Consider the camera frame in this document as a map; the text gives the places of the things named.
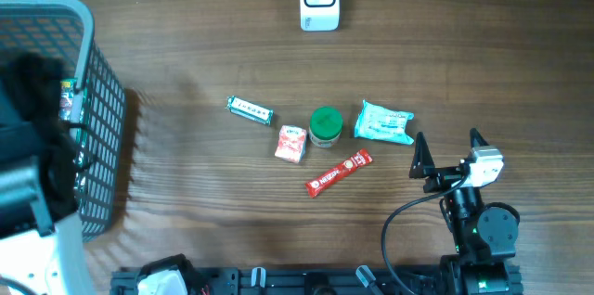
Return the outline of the red Nescafe stick sachet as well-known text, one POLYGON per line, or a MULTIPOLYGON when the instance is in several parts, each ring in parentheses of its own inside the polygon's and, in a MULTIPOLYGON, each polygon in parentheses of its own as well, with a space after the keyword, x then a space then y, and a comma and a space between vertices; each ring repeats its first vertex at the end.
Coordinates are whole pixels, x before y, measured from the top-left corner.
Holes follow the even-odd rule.
POLYGON ((368 151, 362 148, 357 151, 356 154, 326 171, 318 178, 306 182, 304 186, 309 197, 314 199, 327 188, 333 186, 343 178, 348 177, 359 168, 367 166, 372 162, 373 159, 368 151))

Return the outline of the green lid seasoning jar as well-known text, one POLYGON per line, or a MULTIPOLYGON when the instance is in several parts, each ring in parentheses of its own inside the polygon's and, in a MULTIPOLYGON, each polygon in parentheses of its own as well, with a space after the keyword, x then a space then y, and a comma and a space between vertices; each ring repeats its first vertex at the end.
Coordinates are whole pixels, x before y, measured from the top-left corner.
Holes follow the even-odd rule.
POLYGON ((342 115, 337 109, 333 107, 318 108, 310 117, 310 140, 319 148, 330 148, 338 142, 342 127, 342 115))

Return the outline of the orange white small carton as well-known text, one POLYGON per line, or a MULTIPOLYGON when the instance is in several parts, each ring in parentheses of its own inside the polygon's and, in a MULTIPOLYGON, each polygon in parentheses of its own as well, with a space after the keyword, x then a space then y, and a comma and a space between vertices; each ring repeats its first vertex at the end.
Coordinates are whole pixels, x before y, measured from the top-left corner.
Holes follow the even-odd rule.
POLYGON ((307 131, 293 125, 283 125, 278 135, 275 156, 285 161, 299 163, 305 153, 307 131))

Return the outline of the green white gum pack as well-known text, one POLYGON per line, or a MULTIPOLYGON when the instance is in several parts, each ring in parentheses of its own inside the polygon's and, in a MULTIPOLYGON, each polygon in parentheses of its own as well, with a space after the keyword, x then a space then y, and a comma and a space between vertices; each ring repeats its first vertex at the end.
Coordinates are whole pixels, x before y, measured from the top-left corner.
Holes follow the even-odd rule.
POLYGON ((274 116, 272 109, 264 108, 236 96, 227 98, 226 108, 233 114, 267 126, 271 124, 274 116))

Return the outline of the teal wet wipes packet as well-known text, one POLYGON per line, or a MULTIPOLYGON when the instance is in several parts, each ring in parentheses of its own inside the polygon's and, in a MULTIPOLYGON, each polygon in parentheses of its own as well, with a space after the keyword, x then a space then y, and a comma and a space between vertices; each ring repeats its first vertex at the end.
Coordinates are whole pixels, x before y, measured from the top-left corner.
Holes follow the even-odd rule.
POLYGON ((406 133, 406 128, 413 119, 412 112, 391 110, 363 100, 355 123, 354 137, 409 146, 414 143, 414 139, 406 133))

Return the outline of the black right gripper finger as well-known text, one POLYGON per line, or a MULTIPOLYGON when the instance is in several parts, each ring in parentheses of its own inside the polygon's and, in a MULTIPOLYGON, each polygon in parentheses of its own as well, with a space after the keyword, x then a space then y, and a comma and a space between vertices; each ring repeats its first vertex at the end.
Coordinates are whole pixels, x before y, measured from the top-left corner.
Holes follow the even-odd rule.
POLYGON ((415 153, 408 176, 422 179, 435 176, 436 169, 423 132, 418 132, 415 140, 415 153))
POLYGON ((477 128, 470 129, 471 148, 486 147, 489 143, 482 137, 477 128))

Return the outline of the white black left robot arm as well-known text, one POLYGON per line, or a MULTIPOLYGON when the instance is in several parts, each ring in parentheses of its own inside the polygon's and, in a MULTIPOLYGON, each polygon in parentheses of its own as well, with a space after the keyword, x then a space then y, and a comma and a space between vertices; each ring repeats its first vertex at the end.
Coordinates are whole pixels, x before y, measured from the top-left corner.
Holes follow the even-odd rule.
POLYGON ((93 294, 84 242, 111 220, 119 111, 96 118, 65 63, 1 56, 1 283, 18 294, 93 294))

